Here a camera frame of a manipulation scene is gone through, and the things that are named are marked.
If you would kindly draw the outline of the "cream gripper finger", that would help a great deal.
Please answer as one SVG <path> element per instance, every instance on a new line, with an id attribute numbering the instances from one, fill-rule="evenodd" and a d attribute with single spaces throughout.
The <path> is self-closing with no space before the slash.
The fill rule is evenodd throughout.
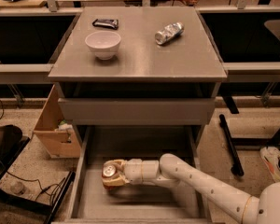
<path id="1" fill-rule="evenodd" d="M 123 170 L 126 163 L 127 163 L 126 160 L 116 159 L 116 160 L 106 161 L 104 163 L 104 166 L 113 165 L 116 169 Z"/>
<path id="2" fill-rule="evenodd" d="M 124 186 L 129 183 L 129 181 L 122 175 L 118 177 L 112 177 L 112 178 L 102 178 L 103 186 L 107 190 L 111 190 L 117 187 Z"/>

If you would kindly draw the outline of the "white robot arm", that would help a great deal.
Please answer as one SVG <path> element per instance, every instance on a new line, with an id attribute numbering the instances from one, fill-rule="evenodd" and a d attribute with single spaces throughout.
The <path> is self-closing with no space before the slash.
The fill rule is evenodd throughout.
<path id="1" fill-rule="evenodd" d="M 154 185 L 173 188 L 184 182 L 214 203 L 238 224 L 280 224 L 280 182 L 268 186 L 258 198 L 228 185 L 166 153 L 157 161 L 111 160 L 103 164 L 106 187 Z"/>

